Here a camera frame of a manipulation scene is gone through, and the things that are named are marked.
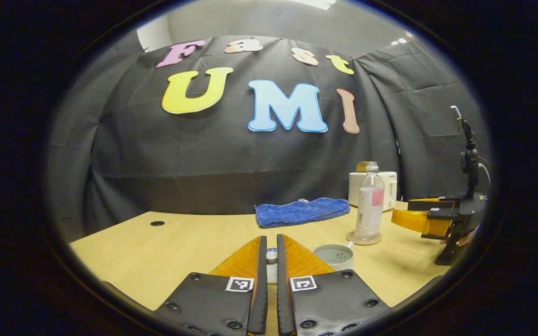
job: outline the plastic bottle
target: plastic bottle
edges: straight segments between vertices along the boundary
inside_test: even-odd
[[[383,211],[384,183],[378,172],[377,162],[368,161],[367,177],[359,191],[356,229],[348,234],[348,240],[357,245],[376,244],[382,239],[379,223]]]

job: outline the white cup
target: white cup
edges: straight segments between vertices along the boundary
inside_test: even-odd
[[[312,253],[324,261],[335,271],[354,269],[354,251],[350,247],[354,245],[327,244],[314,249]]]

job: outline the table surface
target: table surface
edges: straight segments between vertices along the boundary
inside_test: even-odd
[[[407,206],[396,203],[396,209]],[[258,236],[267,236],[267,247],[277,247],[279,233],[311,251],[324,244],[345,245],[356,223],[357,209],[350,208],[350,213],[326,221],[277,228],[260,228],[254,215],[147,212],[70,246],[99,279],[155,310],[188,273],[211,272]],[[165,224],[154,227],[152,221]],[[352,247],[354,270],[388,306],[395,306],[449,268],[435,265],[444,245],[391,223],[391,210],[383,212],[380,232],[383,238],[376,245]],[[269,285],[266,334],[277,335],[275,285]]]

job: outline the blue letter m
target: blue letter m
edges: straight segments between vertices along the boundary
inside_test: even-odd
[[[296,114],[300,110],[300,121],[296,126],[305,132],[325,132],[327,124],[321,119],[317,93],[319,88],[310,84],[298,84],[290,98],[273,81],[258,80],[248,82],[255,91],[255,118],[248,128],[256,132],[267,132],[277,128],[277,123],[269,115],[271,109],[286,130],[292,128]]]

